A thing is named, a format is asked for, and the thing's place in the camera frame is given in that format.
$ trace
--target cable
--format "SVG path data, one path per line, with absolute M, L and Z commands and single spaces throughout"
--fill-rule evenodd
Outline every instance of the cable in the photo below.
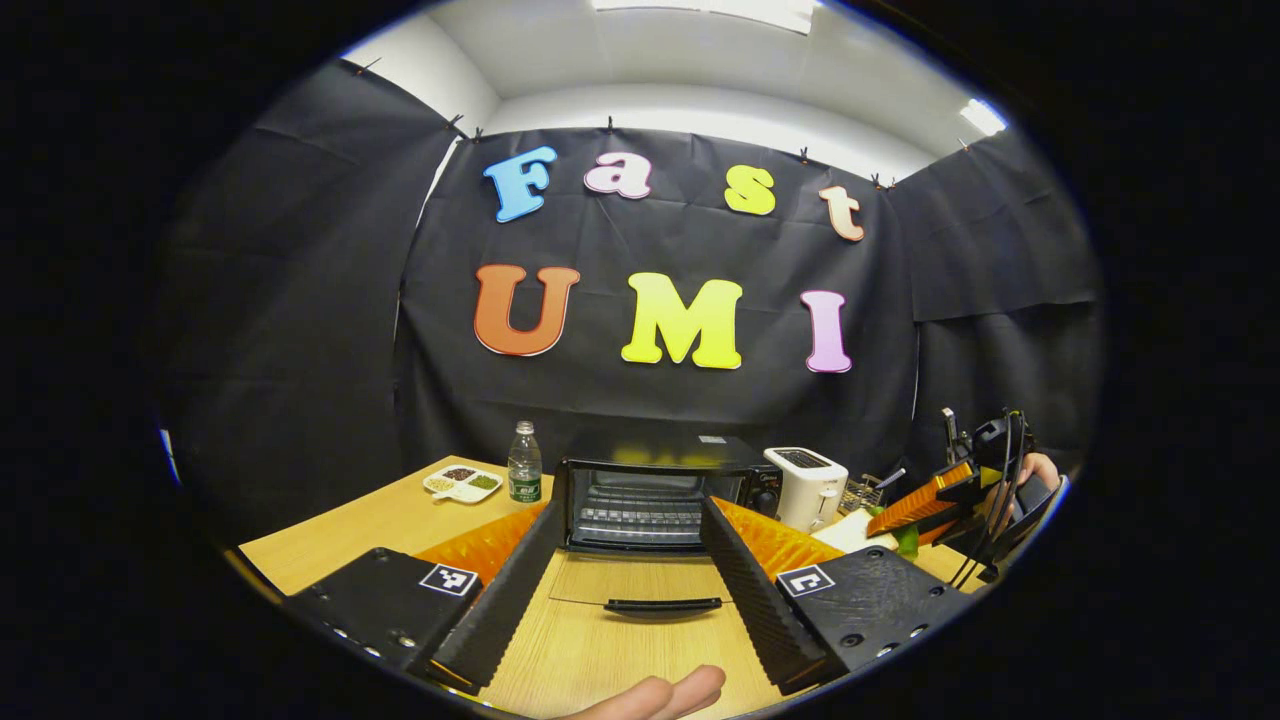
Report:
M 1012 419 L 1015 415 L 1018 415 L 1019 428 L 1018 454 L 1011 455 L 1014 439 Z M 1023 450 L 1027 445 L 1027 423 L 1023 420 L 1020 413 L 1006 413 L 1005 423 L 1005 460 L 1002 465 L 1002 482 L 996 492 L 996 500 L 987 510 L 987 518 L 982 524 L 982 533 L 974 539 L 973 548 L 968 555 L 965 555 L 965 559 L 960 564 L 960 568 L 956 569 L 955 575 L 951 577 L 951 582 L 948 584 L 956 589 L 969 582 L 969 577 L 973 575 L 973 571 L 978 568 L 978 557 L 982 556 L 982 553 L 987 550 L 987 546 L 998 534 L 996 533 L 996 527 L 1000 524 L 998 519 L 1004 514 L 1004 507 L 1009 503 L 1009 498 L 1012 497 L 1012 492 L 1018 487 L 1018 475 L 1021 473 L 1023 468 Z M 1012 473 L 1010 473 L 1009 469 L 1010 462 L 1014 462 Z M 956 584 L 956 579 L 960 578 L 966 566 L 969 566 L 969 573 L 964 575 L 964 579 L 961 579 L 959 584 Z
M 1011 429 L 1010 429 L 1009 434 L 1010 434 L 1010 437 L 1012 437 L 1012 430 Z M 1000 497 L 1000 500 L 997 501 L 997 503 L 993 506 L 993 510 L 995 509 L 1000 509 L 1000 511 L 996 515 L 997 518 L 1000 515 L 1004 515 L 1004 512 L 1005 512 L 1004 507 L 1012 498 L 1014 492 L 1018 491 L 1018 477 L 1021 475 L 1021 473 L 1023 473 L 1023 457 L 1024 457 L 1024 451 L 1025 450 L 1027 450 L 1027 420 L 1024 418 L 1021 418 L 1021 415 L 1019 414 L 1019 418 L 1018 418 L 1018 455 L 1015 456 L 1016 459 L 1014 461 L 1014 470 L 1012 470 L 1011 475 L 1006 474 L 1006 478 L 1009 478 L 1009 477 L 1012 478 L 1010 480 L 1006 480 L 1006 483 L 1005 483 L 1005 487 L 1007 488 L 1009 492 L 1004 493 Z M 1005 464 L 1005 469 L 1006 469 L 1006 471 L 1009 469 L 1007 461 Z M 982 552 L 984 552 L 987 550 L 987 546 L 995 544 L 996 539 L 1001 536 L 1001 533 L 996 532 L 996 527 L 997 525 L 1000 525 L 998 521 L 995 525 L 991 527 L 988 534 L 986 536 L 986 542 L 983 543 L 983 548 L 980 551 L 974 552 L 973 566 L 969 568 L 969 571 L 965 574 L 964 579 L 960 580 L 960 584 L 955 585 L 956 589 L 959 589 L 960 587 L 963 587 L 965 583 L 969 582 L 969 577 L 973 575 L 973 571 L 978 569 L 978 557 L 980 557 Z
M 1009 452 L 1012 450 L 1012 441 L 1014 441 L 1014 433 L 1010 432 L 1010 428 L 1009 428 L 1009 421 L 1010 421 L 1011 418 L 1012 418 L 1012 413 L 1009 413 L 1006 410 L 1005 411 L 1005 464 L 1004 464 L 1004 470 L 1006 470 L 1006 471 L 1009 470 Z M 960 574 L 964 573 L 965 565 L 969 564 L 969 560 L 974 555 L 978 553 L 978 550 L 980 548 L 980 546 L 983 543 L 983 538 L 987 534 L 987 525 L 991 523 L 991 511 L 992 511 L 992 509 L 987 510 L 987 519 L 983 520 L 983 524 L 982 524 L 983 532 L 977 538 L 974 538 L 972 548 L 969 550 L 968 553 L 965 553 L 964 561 L 961 561 L 960 566 L 956 568 L 956 574 L 951 575 L 951 580 L 950 580 L 950 583 L 947 583 L 951 587 L 955 587 L 956 589 L 959 589 L 959 587 L 960 587 L 960 585 L 956 585 L 956 580 L 960 578 Z

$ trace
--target bottle label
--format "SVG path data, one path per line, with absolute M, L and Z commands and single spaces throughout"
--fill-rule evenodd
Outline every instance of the bottle label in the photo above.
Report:
M 538 502 L 543 498 L 541 477 L 515 479 L 508 477 L 511 498 L 516 502 Z

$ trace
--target black cloth backdrop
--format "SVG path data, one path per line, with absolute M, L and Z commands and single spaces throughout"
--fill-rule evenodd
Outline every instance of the black cloth backdrop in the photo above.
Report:
M 502 462 L 520 419 L 535 421 L 548 469 L 579 430 L 678 423 L 760 450 L 810 447 L 854 477 L 905 464 L 899 493 L 941 465 L 943 406 L 965 429 L 1019 407 L 1064 470 L 1083 457 L 1102 357 L 1097 270 L 1069 196 L 1012 131 L 890 191 L 685 133 L 485 137 L 460 145 L 415 233 L 454 136 L 355 70 L 335 61 L 282 97 L 196 187 L 164 250 L 148 334 L 159 420 L 183 480 L 237 542 L 444 455 Z M 498 223 L 484 168 L 541 145 L 558 152 L 545 205 Z M 607 151 L 648 158 L 653 192 L 588 190 Z M 736 164 L 773 174 L 773 213 L 727 209 Z M 861 204 L 858 243 L 817 195 L 833 184 Z M 489 263 L 527 272 L 511 314 L 521 329 L 540 313 L 540 268 L 581 273 L 550 351 L 504 356 L 476 340 L 475 272 Z M 742 366 L 676 365 L 660 337 L 657 365 L 622 360 L 636 272 L 667 274 L 685 304 L 708 279 L 742 286 Z M 846 299 L 847 373 L 805 368 L 808 290 Z
M 163 249 L 145 355 L 179 475 L 250 539 L 401 477 L 401 269 L 451 141 L 346 60 L 300 82 L 211 167 Z
M 1087 225 L 1034 146 L 1006 129 L 943 158 L 890 193 L 906 238 L 919 324 L 908 482 L 946 461 L 942 407 L 973 430 L 1007 406 L 1075 474 L 1102 380 L 1102 283 Z
M 484 169 L 543 145 L 550 183 L 541 209 L 495 220 L 498 195 Z M 636 152 L 653 163 L 648 197 L 586 188 L 582 176 L 603 152 Z M 724 173 L 764 168 L 777 208 L 767 217 L 728 210 Z M 841 238 L 818 191 L 844 186 L 859 200 L 867 237 Z M 472 319 L 485 264 L 521 266 L 511 324 L 538 322 L 544 266 L 568 266 L 581 281 L 568 296 L 564 331 L 549 351 L 495 354 Z M 916 338 L 906 252 L 883 191 L 856 176 L 739 142 L 671 132 L 549 129 L 463 143 L 431 195 L 404 272 L 397 338 L 406 468 L 448 454 L 504 462 L 517 420 L 532 420 L 550 469 L 582 429 L 630 432 L 678 425 L 733 434 L 762 450 L 799 445 L 851 471 L 881 470 L 902 454 L 915 382 Z M 742 287 L 736 347 L 742 365 L 704 369 L 666 355 L 628 363 L 636 292 L 632 273 L 663 273 L 692 302 L 705 281 Z M 800 295 L 845 296 L 840 310 L 852 369 L 813 373 L 812 324 Z

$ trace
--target letter m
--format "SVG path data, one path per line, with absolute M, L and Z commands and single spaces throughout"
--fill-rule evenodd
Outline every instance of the letter m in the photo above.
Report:
M 627 279 L 636 291 L 636 319 L 631 342 L 622 347 L 628 363 L 658 363 L 662 350 L 658 332 L 667 345 L 671 360 L 680 364 L 694 338 L 701 342 L 694 351 L 699 368 L 732 370 L 742 365 L 742 356 L 733 346 L 733 313 L 742 287 L 728 281 L 707 281 L 694 302 L 685 306 L 671 278 L 662 273 L 636 273 Z

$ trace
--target orange letter u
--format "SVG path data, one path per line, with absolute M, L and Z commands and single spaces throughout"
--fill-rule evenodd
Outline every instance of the orange letter u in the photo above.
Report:
M 511 302 L 516 295 L 516 283 L 525 279 L 525 275 L 524 268 L 515 265 L 484 265 L 476 270 L 476 278 L 480 279 L 476 340 L 500 355 L 539 355 L 559 342 L 561 333 L 564 332 L 568 288 L 581 278 L 572 268 L 538 270 L 538 279 L 547 286 L 543 291 L 543 311 L 538 327 L 526 332 L 511 327 Z

